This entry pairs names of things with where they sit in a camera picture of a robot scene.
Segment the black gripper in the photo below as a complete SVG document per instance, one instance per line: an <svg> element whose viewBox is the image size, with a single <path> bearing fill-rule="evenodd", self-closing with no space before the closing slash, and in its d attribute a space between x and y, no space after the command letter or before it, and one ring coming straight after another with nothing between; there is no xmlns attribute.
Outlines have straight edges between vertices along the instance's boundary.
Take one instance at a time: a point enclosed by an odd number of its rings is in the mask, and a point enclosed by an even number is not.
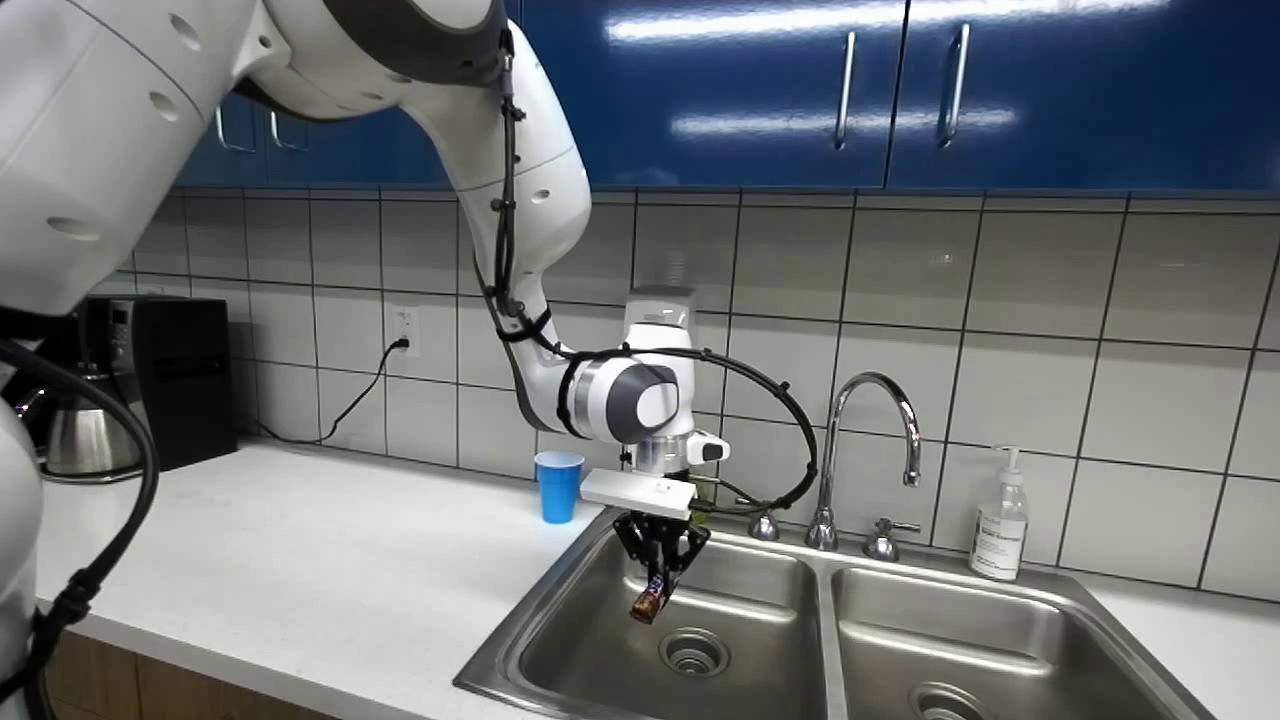
<svg viewBox="0 0 1280 720"><path fill-rule="evenodd" d="M655 556L664 556L664 582L675 582L675 574L687 571L692 561L707 543L707 529L705 523L682 523L682 519L664 519L664 516L644 516L644 512L625 512L613 523L613 532L625 543L625 553L644 569L644 587L649 591L660 587Z"/></svg>

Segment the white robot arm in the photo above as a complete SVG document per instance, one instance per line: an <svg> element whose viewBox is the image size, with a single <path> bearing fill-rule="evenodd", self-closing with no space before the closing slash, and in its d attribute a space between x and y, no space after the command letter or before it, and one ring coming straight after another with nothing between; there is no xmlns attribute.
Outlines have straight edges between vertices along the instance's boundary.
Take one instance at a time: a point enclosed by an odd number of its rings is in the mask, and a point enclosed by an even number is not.
<svg viewBox="0 0 1280 720"><path fill-rule="evenodd" d="M473 267L541 431L687 463L692 374L671 349L576 352L543 272L593 215L558 97L503 0L0 0L0 359L64 400L124 405L34 352L139 243L220 109L311 129L254 187L455 193Z"/></svg>

